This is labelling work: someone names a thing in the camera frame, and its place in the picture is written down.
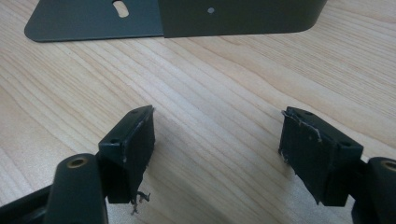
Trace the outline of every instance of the screw hole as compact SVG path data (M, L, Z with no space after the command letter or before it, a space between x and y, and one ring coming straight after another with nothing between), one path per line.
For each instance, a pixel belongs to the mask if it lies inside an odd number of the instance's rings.
M85 165L85 163L87 163L87 159L83 157L75 158L74 160L67 163L67 167L74 169Z
M119 142L120 142L120 139L116 139L116 138L110 140L111 144L116 144L116 143L119 143Z
M210 7L210 8L207 9L207 13L212 15L213 13L215 13L215 9L213 7Z
M129 16L128 7L125 6L125 4L122 2L122 0L114 0L113 7L119 13L120 18L125 18L125 17Z

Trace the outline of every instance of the light wooden desk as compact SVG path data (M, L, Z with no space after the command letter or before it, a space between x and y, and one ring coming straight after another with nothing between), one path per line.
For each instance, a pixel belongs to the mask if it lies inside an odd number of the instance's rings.
M330 0L291 35L38 44L37 0L0 3L0 205L52 182L68 156L129 110L154 105L157 143L141 189L110 223L350 223L317 206L277 154L292 105L396 158L396 2Z

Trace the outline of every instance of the round hole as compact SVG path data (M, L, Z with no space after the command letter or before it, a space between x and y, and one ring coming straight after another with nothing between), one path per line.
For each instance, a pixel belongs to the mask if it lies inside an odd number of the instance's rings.
M382 165L385 166L387 169L396 172L396 162L394 161L381 161Z
M213 14L215 12L215 9L213 7L210 7L207 9L207 13Z
M78 168L80 166L85 165L87 163L87 159L83 157L75 158L72 161L67 163L67 167L73 169L73 168Z
M352 146L352 144L348 143L348 142L340 142L341 145L343 145L344 147L350 147Z

